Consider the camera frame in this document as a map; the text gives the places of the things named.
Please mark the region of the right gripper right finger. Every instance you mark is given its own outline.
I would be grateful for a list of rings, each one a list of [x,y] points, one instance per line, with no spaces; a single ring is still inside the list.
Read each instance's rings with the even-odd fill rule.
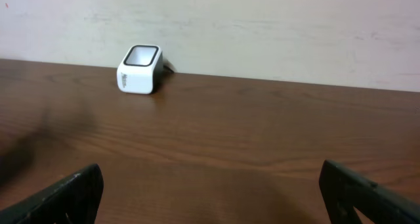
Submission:
[[[419,224],[419,204],[332,160],[323,163],[319,187],[332,223],[360,223],[362,213],[373,223]]]

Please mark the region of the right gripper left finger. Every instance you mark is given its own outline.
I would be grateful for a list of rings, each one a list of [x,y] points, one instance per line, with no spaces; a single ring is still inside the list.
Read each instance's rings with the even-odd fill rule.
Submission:
[[[94,223],[104,190],[98,164],[91,164],[1,210],[2,223]]]

